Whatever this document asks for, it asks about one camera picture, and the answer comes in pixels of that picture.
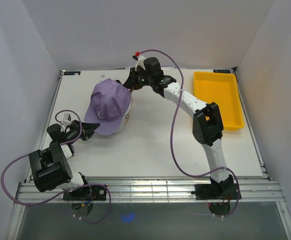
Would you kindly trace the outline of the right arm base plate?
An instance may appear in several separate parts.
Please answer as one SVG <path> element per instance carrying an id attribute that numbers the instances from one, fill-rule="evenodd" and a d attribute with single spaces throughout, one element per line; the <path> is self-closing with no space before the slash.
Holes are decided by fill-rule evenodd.
<path id="1" fill-rule="evenodd" d="M 223 200 L 229 199 L 239 200 L 242 198 L 241 193 L 238 191 L 238 185 L 234 183 L 226 190 L 219 190 L 212 184 L 195 184 L 194 190 L 191 191 L 197 200 Z"/>

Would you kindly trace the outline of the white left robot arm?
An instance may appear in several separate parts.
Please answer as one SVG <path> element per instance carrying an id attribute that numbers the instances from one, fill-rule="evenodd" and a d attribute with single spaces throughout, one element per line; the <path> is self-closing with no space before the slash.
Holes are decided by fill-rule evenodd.
<path id="1" fill-rule="evenodd" d="M 73 120 L 65 129 L 58 123 L 47 128 L 51 138 L 49 147 L 29 154 L 29 163 L 33 181 L 41 193 L 55 189 L 70 189 L 68 193 L 76 200 L 88 200 L 94 195 L 86 177 L 73 173 L 68 159 L 75 154 L 75 139 L 89 140 L 100 127 L 99 123 L 80 123 Z"/>

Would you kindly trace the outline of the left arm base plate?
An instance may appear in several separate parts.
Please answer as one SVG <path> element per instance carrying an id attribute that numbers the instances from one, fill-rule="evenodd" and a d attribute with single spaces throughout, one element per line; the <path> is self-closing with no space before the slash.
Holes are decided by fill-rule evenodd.
<path id="1" fill-rule="evenodd" d="M 107 191 L 103 186 L 93 185 L 66 192 L 63 194 L 64 201 L 105 201 Z"/>

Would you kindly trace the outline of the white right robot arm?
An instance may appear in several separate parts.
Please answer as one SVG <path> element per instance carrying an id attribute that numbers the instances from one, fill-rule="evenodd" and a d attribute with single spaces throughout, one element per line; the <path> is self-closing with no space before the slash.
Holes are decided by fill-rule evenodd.
<path id="1" fill-rule="evenodd" d="M 219 106 L 212 102 L 206 103 L 183 89 L 175 78 L 164 74 L 156 57 L 145 58 L 136 53 L 134 68 L 129 70 L 129 76 L 124 87 L 129 90 L 139 90 L 150 86 L 152 90 L 176 104 L 176 109 L 182 109 L 192 119 L 192 134 L 201 144 L 209 166 L 207 175 L 210 184 L 207 190 L 198 190 L 204 197 L 212 195 L 217 199 L 235 199 L 239 196 L 239 185 L 233 172 L 227 168 L 222 148 L 223 122 Z"/>

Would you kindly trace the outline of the lavender baseball cap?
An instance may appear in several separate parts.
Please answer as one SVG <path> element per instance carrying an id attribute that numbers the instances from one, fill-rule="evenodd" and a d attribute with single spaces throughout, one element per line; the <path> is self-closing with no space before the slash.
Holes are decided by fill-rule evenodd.
<path id="1" fill-rule="evenodd" d="M 99 123 L 96 133 L 113 135 L 114 123 L 118 119 L 119 105 L 132 99 L 131 92 L 120 82 L 110 78 L 97 83 L 91 93 L 90 103 L 84 116 L 85 123 Z"/>

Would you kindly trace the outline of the white baseball cap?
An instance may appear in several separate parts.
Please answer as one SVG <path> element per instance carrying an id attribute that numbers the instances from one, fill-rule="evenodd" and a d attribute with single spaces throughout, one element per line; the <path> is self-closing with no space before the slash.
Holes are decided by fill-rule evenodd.
<path id="1" fill-rule="evenodd" d="M 133 100 L 130 99 L 130 101 L 128 103 L 124 102 L 124 103 L 121 103 L 119 105 L 119 116 L 118 116 L 118 119 L 116 119 L 114 121 L 114 124 L 113 124 L 113 134 L 118 134 L 120 133 L 125 125 L 125 115 L 127 113 L 130 113 L 130 110 L 131 110 L 131 107 L 132 107 L 132 104 L 133 104 Z"/>

